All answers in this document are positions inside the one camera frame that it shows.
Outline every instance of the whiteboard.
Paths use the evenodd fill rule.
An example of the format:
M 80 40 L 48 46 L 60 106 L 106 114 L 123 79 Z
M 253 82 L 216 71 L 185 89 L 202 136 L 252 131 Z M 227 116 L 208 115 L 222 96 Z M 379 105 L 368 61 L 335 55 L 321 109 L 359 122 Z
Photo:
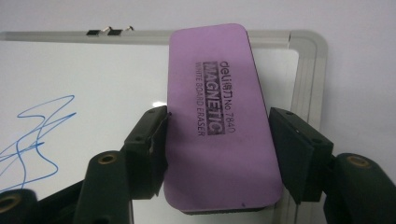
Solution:
M 253 54 L 267 110 L 290 109 L 298 53 Z M 146 110 L 166 104 L 167 63 L 167 46 L 0 41 L 0 192 L 33 189 L 40 200 L 83 179 L 91 157 L 119 150 Z M 263 223 L 271 214 L 190 217 L 162 191 L 134 201 L 136 223 Z

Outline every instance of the blue scribble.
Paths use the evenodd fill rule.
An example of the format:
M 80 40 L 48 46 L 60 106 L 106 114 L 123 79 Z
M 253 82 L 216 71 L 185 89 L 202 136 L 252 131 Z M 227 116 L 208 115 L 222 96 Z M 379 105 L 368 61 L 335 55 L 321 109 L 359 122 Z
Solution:
M 0 152 L 0 164 L 2 165 L 0 168 L 0 180 L 7 172 L 13 171 L 16 165 L 19 165 L 19 168 L 22 170 L 22 176 L 15 176 L 15 178 L 18 178 L 16 184 L 13 183 L 5 188 L 2 187 L 0 192 L 9 189 L 22 189 L 28 183 L 50 177 L 58 172 L 58 166 L 49 158 L 46 158 L 40 151 L 40 148 L 44 145 L 44 136 L 46 136 L 49 132 L 58 127 L 63 122 L 76 115 L 76 113 L 71 113 L 63 117 L 59 115 L 62 109 L 70 104 L 74 98 L 74 95 L 68 95 L 40 105 L 35 105 L 22 111 L 17 116 L 18 119 L 39 119 L 40 121 L 31 131 L 23 134 L 21 138 Z M 47 107 L 54 107 L 55 109 L 52 111 L 46 111 Z M 42 159 L 43 162 L 46 162 L 52 166 L 53 171 L 43 171 L 42 173 L 44 174 L 28 178 L 29 169 L 25 164 L 26 160 L 28 159 L 26 158 L 26 153 L 28 151 L 32 152 L 32 150 L 39 156 L 40 159 Z

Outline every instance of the purple eraser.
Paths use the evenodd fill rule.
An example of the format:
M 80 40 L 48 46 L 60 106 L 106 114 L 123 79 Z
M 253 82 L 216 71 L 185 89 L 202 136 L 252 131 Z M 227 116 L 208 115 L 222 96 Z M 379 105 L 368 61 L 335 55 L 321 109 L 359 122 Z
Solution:
M 179 30 L 169 48 L 166 200 L 184 213 L 276 203 L 283 185 L 247 31 Z

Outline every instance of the whiteboard frame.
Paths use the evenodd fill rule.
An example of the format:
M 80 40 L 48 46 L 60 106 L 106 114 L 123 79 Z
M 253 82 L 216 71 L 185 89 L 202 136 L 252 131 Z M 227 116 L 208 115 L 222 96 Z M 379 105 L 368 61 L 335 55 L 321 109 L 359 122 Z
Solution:
M 174 31 L 124 31 L 121 36 L 86 36 L 87 32 L 1 32 L 0 41 L 168 45 Z M 326 74 L 328 47 L 325 39 L 313 32 L 247 31 L 253 48 L 294 49 L 299 54 L 291 111 L 319 130 Z M 311 223 L 312 203 L 296 205 L 287 190 L 275 205 L 273 224 Z

